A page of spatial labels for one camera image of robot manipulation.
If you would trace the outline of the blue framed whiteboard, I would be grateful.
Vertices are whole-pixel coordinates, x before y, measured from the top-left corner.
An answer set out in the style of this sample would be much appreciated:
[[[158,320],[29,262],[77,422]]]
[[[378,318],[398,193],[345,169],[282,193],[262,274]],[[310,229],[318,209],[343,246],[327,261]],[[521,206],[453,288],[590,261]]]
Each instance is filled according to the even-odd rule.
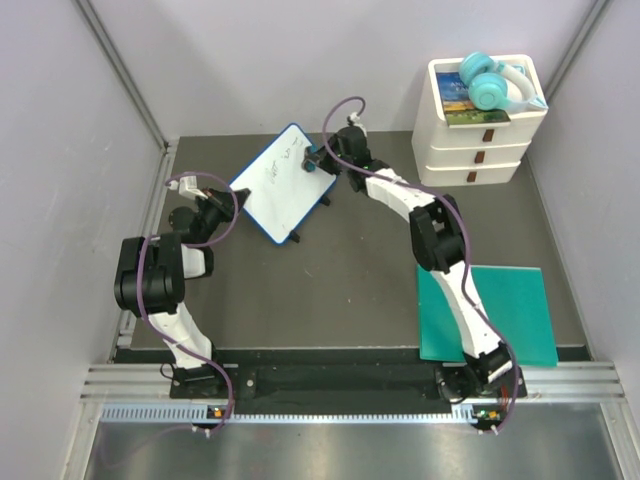
[[[336,182],[319,168],[303,168],[305,151],[312,145],[301,127],[291,123],[231,182],[236,191],[250,191],[243,209],[277,245],[290,239]]]

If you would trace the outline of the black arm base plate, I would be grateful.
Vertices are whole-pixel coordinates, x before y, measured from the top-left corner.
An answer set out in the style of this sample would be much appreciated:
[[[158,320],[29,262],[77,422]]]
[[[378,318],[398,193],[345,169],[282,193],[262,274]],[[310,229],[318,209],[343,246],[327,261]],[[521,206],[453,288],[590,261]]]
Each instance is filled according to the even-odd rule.
[[[346,414],[421,412],[471,398],[496,403],[527,393],[522,373],[483,385],[469,366],[427,361],[415,348],[221,349],[217,372],[178,367],[167,350],[122,349],[115,363],[155,364],[173,399],[224,400],[239,413]]]

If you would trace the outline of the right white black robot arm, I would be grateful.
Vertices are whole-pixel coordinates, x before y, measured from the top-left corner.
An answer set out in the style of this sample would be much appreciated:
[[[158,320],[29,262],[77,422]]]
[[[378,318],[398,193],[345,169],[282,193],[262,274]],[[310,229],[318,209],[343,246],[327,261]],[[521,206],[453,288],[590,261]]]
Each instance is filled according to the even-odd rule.
[[[436,280],[459,330],[466,380],[476,394],[492,394],[510,380],[520,384],[513,349],[490,322],[470,271],[468,232],[449,195],[412,185],[389,165],[372,157],[362,128],[345,127],[326,137],[320,148],[305,149],[302,168],[339,176],[407,221],[417,264]]]

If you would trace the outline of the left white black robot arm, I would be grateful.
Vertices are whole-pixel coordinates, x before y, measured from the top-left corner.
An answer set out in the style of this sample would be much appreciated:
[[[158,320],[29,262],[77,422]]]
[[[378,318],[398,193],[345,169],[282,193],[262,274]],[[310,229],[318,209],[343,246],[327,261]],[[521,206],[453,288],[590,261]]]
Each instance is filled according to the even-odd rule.
[[[177,207],[169,214],[171,230],[146,242],[122,242],[114,296],[123,311],[136,317],[145,311],[148,324],[160,334],[174,357],[172,380],[177,398],[226,396],[225,370],[216,366],[212,341],[196,325],[185,304],[185,282],[212,275],[214,253],[208,242],[218,226],[234,219],[250,190],[232,193],[205,188],[193,209]]]

